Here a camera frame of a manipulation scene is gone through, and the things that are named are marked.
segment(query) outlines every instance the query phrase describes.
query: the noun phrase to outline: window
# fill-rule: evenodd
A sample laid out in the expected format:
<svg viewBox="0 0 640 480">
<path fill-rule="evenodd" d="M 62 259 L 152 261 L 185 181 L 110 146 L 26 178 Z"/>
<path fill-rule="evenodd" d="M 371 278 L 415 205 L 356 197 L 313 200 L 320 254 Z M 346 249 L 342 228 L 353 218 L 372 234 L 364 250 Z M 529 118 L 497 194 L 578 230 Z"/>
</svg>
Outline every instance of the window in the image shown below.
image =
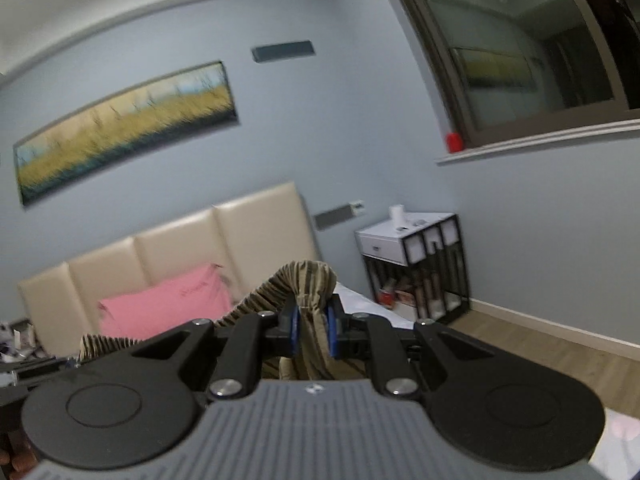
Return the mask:
<svg viewBox="0 0 640 480">
<path fill-rule="evenodd" d="M 640 118 L 640 0 L 402 0 L 467 147 Z"/>
</svg>

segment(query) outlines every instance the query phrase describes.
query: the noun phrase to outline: toilet paper roll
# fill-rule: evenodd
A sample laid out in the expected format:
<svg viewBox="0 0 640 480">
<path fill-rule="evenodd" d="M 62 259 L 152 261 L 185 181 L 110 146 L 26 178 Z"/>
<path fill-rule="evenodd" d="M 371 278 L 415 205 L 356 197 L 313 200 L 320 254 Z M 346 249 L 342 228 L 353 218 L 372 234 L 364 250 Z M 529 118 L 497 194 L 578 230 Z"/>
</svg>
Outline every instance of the toilet paper roll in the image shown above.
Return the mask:
<svg viewBox="0 0 640 480">
<path fill-rule="evenodd" d="M 389 208 L 389 216 L 391 216 L 391 223 L 394 229 L 408 227 L 409 222 L 406 219 L 406 213 L 404 212 L 404 206 L 402 204 L 391 206 Z"/>
</svg>

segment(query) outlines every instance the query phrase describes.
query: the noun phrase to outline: window frame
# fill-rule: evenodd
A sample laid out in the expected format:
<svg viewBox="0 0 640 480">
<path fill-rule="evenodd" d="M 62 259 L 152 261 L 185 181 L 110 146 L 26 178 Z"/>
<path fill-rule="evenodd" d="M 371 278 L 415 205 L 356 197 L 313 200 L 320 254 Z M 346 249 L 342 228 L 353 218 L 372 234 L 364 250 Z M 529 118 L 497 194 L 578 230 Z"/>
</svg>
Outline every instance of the window frame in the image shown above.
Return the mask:
<svg viewBox="0 0 640 480">
<path fill-rule="evenodd" d="M 468 101 L 465 83 L 456 68 L 451 46 L 445 40 L 428 0 L 400 0 L 414 26 L 440 89 L 444 104 L 456 131 L 465 139 L 466 148 L 479 148 L 506 140 L 550 134 L 571 128 L 607 124 L 640 118 L 640 109 L 630 110 L 620 74 L 604 33 L 586 0 L 573 0 L 600 54 L 613 93 L 613 99 L 540 112 L 495 126 L 478 129 Z"/>
</svg>

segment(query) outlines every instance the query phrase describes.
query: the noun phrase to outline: light blue wall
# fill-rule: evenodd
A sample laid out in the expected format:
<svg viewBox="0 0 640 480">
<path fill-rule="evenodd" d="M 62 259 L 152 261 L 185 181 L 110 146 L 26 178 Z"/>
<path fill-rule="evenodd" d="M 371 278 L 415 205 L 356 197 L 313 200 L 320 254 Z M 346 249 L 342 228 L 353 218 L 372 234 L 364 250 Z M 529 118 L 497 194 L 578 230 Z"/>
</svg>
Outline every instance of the light blue wall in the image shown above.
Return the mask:
<svg viewBox="0 0 640 480">
<path fill-rule="evenodd" d="M 315 57 L 255 64 L 259 44 L 311 40 Z M 366 149 L 371 120 L 349 76 L 330 0 L 211 0 L 90 37 L 0 90 L 0 319 L 23 315 L 15 284 L 158 222 L 294 180 L 311 214 L 364 200 L 368 214 L 317 234 L 345 285 L 366 292 L 353 231 L 398 200 Z M 221 59 L 240 124 L 128 160 L 24 210 L 12 145 L 119 89 Z"/>
<path fill-rule="evenodd" d="M 376 150 L 397 151 L 389 178 L 410 210 L 449 202 L 460 213 L 473 296 L 640 343 L 640 140 L 438 167 L 449 125 L 399 1 L 334 3 L 364 63 L 377 63 L 366 98 L 386 120 Z"/>
</svg>

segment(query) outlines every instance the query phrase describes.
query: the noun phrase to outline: wooden floor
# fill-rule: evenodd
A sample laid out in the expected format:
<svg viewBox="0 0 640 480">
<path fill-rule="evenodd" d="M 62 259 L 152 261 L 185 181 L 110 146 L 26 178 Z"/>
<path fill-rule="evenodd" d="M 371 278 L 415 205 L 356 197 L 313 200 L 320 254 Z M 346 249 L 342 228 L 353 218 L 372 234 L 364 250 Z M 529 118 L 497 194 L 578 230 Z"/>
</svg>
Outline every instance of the wooden floor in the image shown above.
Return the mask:
<svg viewBox="0 0 640 480">
<path fill-rule="evenodd" d="M 452 328 L 587 384 L 612 410 L 640 418 L 640 362 L 469 311 Z"/>
</svg>

